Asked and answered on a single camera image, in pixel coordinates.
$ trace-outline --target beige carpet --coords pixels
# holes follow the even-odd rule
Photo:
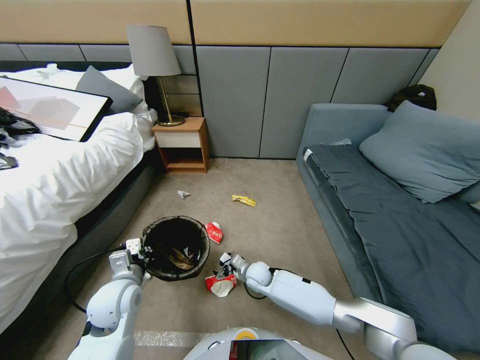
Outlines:
[[[185,199],[177,190],[192,193]],[[256,207],[232,201],[232,194],[256,200]],[[223,252],[264,261],[316,281],[339,299],[352,297],[317,212],[294,161],[213,159],[207,174],[162,174],[154,181],[134,218],[117,240],[141,236],[142,229],[166,216],[186,215],[218,222],[221,245],[211,244],[202,274],[180,282],[150,280],[135,323],[136,331],[213,333],[234,327],[258,327],[296,339],[334,359],[348,359],[333,328],[313,326],[272,304],[254,300],[243,287],[225,298],[207,292],[204,278]],[[87,300],[111,276],[107,258],[94,262],[72,286],[78,302]],[[84,314],[63,296],[25,329],[6,359],[66,359],[84,327]],[[344,335],[356,359],[373,359],[361,334]],[[136,360],[182,359],[185,347],[137,346]]]

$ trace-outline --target trash bin liner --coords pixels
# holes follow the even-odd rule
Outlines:
[[[169,216],[152,222],[143,229],[142,240],[149,259],[146,271],[165,281],[196,277],[210,252],[205,226],[188,216]]]

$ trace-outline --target black cable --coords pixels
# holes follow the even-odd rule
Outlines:
[[[245,287],[245,291],[246,291],[246,293],[248,294],[248,296],[251,297],[251,298],[253,298],[253,299],[255,299],[255,300],[262,300],[262,299],[265,299],[265,298],[267,297],[266,295],[260,296],[260,297],[252,295],[252,294],[250,293],[250,291],[249,291],[249,288],[247,287],[247,283],[246,283],[246,282],[243,283],[243,286]]]
[[[272,275],[273,275],[274,272],[277,271],[277,270],[285,270],[285,271],[288,271],[289,273],[292,273],[292,274],[297,275],[297,274],[294,273],[293,271],[290,271],[290,270],[287,270],[287,269],[284,269],[284,268],[281,268],[281,267],[271,267],[269,270],[270,270],[270,272],[271,272]],[[249,288],[247,287],[247,283],[246,283],[246,282],[243,283],[243,286],[245,287],[245,291],[246,291],[246,293],[248,294],[248,296],[251,297],[252,299],[255,299],[255,300],[263,300],[263,299],[265,299],[265,298],[267,297],[266,295],[260,296],[260,297],[252,295],[252,294],[250,293],[250,291],[249,291]]]
[[[340,331],[338,329],[335,329],[336,330],[336,333],[338,334],[338,337],[340,338],[340,341],[341,343],[343,344],[343,347],[345,348],[346,352],[348,353],[348,355],[350,355],[350,359],[351,360],[355,360],[354,356],[352,355],[352,353],[350,352],[349,348],[347,347],[347,344],[345,343],[344,341],[344,338],[342,337],[342,335],[340,334]]]
[[[105,254],[109,254],[109,253],[113,253],[115,251],[118,251],[118,250],[123,250],[124,247],[123,246],[119,246],[117,248],[114,248],[114,249],[110,249],[110,250],[107,250],[107,251],[102,251],[102,252],[99,252],[98,254],[95,254],[95,255],[92,255],[90,257],[87,257],[86,259],[83,259],[82,261],[80,261],[78,264],[76,264],[74,267],[72,267],[70,269],[69,272],[66,273],[66,276],[65,276],[65,280],[63,281],[63,292],[65,293],[65,296],[66,298],[68,299],[68,302],[70,304],[72,304],[76,309],[80,310],[82,313],[87,313],[87,310],[85,310],[83,307],[81,307],[80,305],[77,304],[77,302],[74,300],[74,298],[72,297],[72,295],[70,294],[70,291],[69,291],[69,277],[70,275],[72,274],[72,272],[78,268],[80,265],[86,263],[87,261],[89,260],[93,260],[95,258],[98,258],[99,256],[101,255],[105,255]]]

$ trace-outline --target beige wall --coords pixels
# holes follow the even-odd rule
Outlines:
[[[470,0],[191,0],[199,45],[441,46]]]
[[[185,0],[0,0],[0,43],[126,44],[127,24],[191,43]]]
[[[480,0],[472,0],[420,83],[435,89],[439,111],[480,121]]]
[[[470,0],[191,0],[199,45],[438,47]],[[189,44],[186,0],[0,0],[0,43],[125,44],[126,24]]]

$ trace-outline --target wooden nightstand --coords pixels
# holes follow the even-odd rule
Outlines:
[[[206,173],[210,154],[204,117],[187,117],[178,126],[153,127],[167,173]]]

